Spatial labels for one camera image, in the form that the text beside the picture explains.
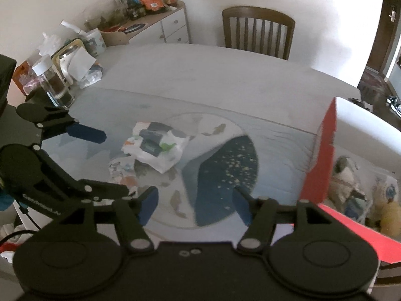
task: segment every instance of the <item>wooden door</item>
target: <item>wooden door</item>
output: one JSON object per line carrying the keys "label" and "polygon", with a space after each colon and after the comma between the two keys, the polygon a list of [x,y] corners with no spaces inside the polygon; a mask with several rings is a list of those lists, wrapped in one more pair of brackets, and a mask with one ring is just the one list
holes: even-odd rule
{"label": "wooden door", "polygon": [[383,71],[394,41],[401,11],[401,0],[383,0],[376,38],[367,66],[379,73]]}

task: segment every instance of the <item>dark floor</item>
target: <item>dark floor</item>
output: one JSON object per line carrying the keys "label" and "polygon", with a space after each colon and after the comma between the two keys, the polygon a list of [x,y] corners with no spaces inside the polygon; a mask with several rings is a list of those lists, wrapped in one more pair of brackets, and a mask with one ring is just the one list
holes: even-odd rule
{"label": "dark floor", "polygon": [[369,70],[365,70],[358,85],[362,101],[373,105],[374,115],[401,131],[401,118],[386,106],[387,96],[393,95],[390,87],[378,74],[370,76],[371,73]]}

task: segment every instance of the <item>white wall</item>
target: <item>white wall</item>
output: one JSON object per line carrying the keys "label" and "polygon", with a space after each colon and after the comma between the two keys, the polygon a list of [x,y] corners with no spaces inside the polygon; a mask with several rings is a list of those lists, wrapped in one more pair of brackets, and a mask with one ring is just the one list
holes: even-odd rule
{"label": "white wall", "polygon": [[[60,21],[98,0],[0,0],[0,53],[20,63]],[[251,5],[296,21],[289,59],[357,86],[376,34],[382,0],[183,0],[195,44],[224,45],[221,11]]]}

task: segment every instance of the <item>brown chair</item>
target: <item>brown chair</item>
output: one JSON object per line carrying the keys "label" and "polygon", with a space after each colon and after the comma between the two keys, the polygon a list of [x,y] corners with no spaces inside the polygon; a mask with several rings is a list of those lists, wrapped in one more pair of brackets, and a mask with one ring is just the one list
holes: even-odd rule
{"label": "brown chair", "polygon": [[380,265],[371,295],[378,301],[401,300],[401,262]]}
{"label": "brown chair", "polygon": [[[294,34],[295,28],[295,21],[294,19],[288,17],[281,12],[270,10],[266,8],[259,8],[259,7],[247,7],[247,6],[240,6],[240,7],[232,7],[223,10],[223,28],[224,28],[224,37],[225,37],[225,44],[226,47],[232,48],[232,39],[231,39],[231,26],[230,26],[230,18],[236,18],[236,49],[244,49],[250,50],[256,53],[262,53],[271,55],[271,48],[273,46],[273,33],[275,32],[275,39],[274,39],[274,56],[277,58],[279,57],[280,52],[280,41],[281,41],[281,30],[282,26],[287,28],[285,33],[285,41],[284,41],[284,48],[282,58],[284,60],[288,60],[289,50],[291,48],[292,43],[292,36]],[[240,18],[245,18],[245,30],[243,36],[243,48],[240,47],[242,45],[242,37],[241,37],[241,25],[240,25]],[[252,25],[252,36],[251,36],[251,44],[248,46],[249,40],[249,18],[253,18],[253,25]],[[258,19],[261,21],[261,29],[260,29],[260,38],[257,39],[257,23]],[[265,29],[268,28],[267,34],[267,48],[265,47]]]}

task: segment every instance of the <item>white tabletop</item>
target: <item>white tabletop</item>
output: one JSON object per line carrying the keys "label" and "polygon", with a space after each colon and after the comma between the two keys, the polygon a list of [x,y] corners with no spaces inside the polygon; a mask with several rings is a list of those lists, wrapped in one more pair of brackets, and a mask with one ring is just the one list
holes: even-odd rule
{"label": "white tabletop", "polygon": [[316,133],[335,96],[359,90],[305,66],[216,46],[113,46],[99,57],[97,87],[168,97]]}

